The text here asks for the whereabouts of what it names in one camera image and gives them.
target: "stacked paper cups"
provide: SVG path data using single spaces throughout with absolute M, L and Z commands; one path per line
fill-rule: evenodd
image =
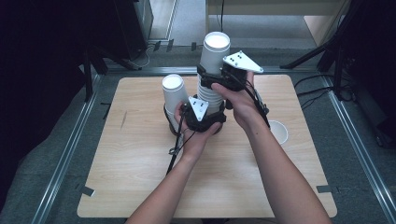
M 230 55 L 230 37 L 221 32 L 212 32 L 206 35 L 201 55 L 201 66 L 207 73 L 221 76 L 223 58 Z M 198 99 L 209 102 L 207 115 L 219 111 L 223 99 L 215 91 L 201 86 L 201 76 L 198 75 Z

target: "black curtain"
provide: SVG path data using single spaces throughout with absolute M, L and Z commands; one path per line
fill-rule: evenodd
M 0 8 L 3 208 L 19 161 L 48 137 L 85 79 L 82 46 L 61 20 L 31 0 L 2 1 Z
M 374 128 L 386 136 L 386 147 L 396 146 L 395 12 L 395 0 L 364 1 L 359 21 L 345 40 L 346 70 L 370 94 L 367 98 L 358 91 L 358 102 Z

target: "wooden table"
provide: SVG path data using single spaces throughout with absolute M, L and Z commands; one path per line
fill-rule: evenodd
M 194 95 L 197 77 L 183 77 Z M 163 113 L 162 77 L 120 81 L 82 195 L 80 217 L 128 217 L 164 178 L 176 138 Z M 286 125 L 283 148 L 319 196 L 330 217 L 337 213 L 291 80 L 286 75 L 255 76 L 268 105 L 269 119 Z M 175 217 L 273 217 L 259 170 L 243 130 L 226 111 L 227 121 L 211 137 L 192 171 Z

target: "white paper cup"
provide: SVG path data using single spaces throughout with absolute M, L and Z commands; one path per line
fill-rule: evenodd
M 169 112 L 168 110 L 166 110 L 166 115 L 168 116 L 172 127 L 174 128 L 175 132 L 177 133 L 177 131 L 178 131 L 178 123 L 175 120 L 175 115 L 173 113 Z
M 289 133 L 288 130 L 286 129 L 286 126 L 276 120 L 268 120 L 271 126 L 271 133 L 274 135 L 276 138 L 276 141 L 282 145 L 286 141 L 288 141 L 289 138 Z
M 222 32 L 206 35 L 200 64 L 207 73 L 220 74 L 222 59 L 228 55 L 230 55 L 230 37 Z
M 219 111 L 221 103 L 224 101 L 221 95 L 217 94 L 206 87 L 202 87 L 198 84 L 198 99 L 208 101 L 209 106 L 206 110 L 206 114 L 210 115 Z
M 165 98 L 165 108 L 172 114 L 175 113 L 176 106 L 180 101 L 187 103 L 189 95 L 184 86 L 183 78 L 177 74 L 164 77 L 163 96 Z

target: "black tape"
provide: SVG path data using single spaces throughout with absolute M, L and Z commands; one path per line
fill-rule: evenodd
M 191 43 L 191 51 L 195 51 L 197 49 L 197 42 Z
M 166 52 L 169 52 L 169 51 L 172 50 L 174 40 L 175 40 L 175 39 L 169 40 L 168 48 L 166 49 Z
M 158 41 L 157 43 L 155 43 L 153 51 L 157 51 L 160 48 L 160 46 L 161 46 L 161 41 Z
M 81 185 L 81 184 L 78 184 L 78 185 L 76 186 L 76 190 L 78 190 L 79 192 L 81 192 L 81 193 L 83 193 L 83 194 L 85 194 L 85 195 L 88 195 L 88 196 L 90 196 L 90 197 L 92 197 L 93 194 L 95 193 L 95 190 L 94 190 L 94 189 L 90 189 L 90 188 L 85 187 L 85 186 L 83 186 L 83 185 Z
M 329 185 L 317 186 L 318 193 L 331 193 L 332 188 Z

